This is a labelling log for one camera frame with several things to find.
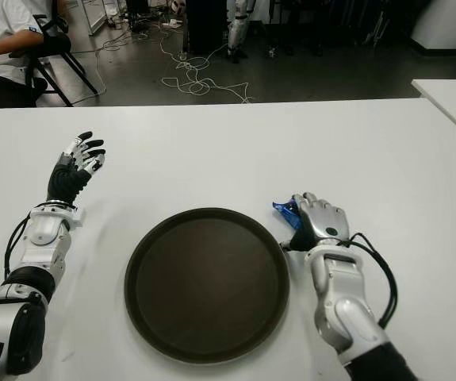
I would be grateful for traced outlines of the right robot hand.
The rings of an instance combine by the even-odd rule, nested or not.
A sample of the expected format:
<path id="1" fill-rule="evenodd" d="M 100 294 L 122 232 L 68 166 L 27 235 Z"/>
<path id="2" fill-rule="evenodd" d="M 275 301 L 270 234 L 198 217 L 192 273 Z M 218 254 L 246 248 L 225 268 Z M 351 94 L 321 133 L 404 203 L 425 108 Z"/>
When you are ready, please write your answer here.
<path id="1" fill-rule="evenodd" d="M 284 252 L 307 252 L 318 244 L 349 238 L 349 225 L 342 208 L 310 192 L 294 194 L 292 203 L 298 224 L 293 236 L 279 244 Z"/>

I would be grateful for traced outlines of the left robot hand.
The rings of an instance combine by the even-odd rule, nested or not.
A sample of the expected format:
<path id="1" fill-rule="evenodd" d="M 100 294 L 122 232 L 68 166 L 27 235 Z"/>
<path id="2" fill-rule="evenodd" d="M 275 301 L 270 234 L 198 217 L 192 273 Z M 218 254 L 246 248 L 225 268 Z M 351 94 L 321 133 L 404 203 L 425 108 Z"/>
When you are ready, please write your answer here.
<path id="1" fill-rule="evenodd" d="M 79 134 L 60 153 L 48 180 L 47 201 L 72 206 L 105 162 L 104 141 L 91 131 Z"/>

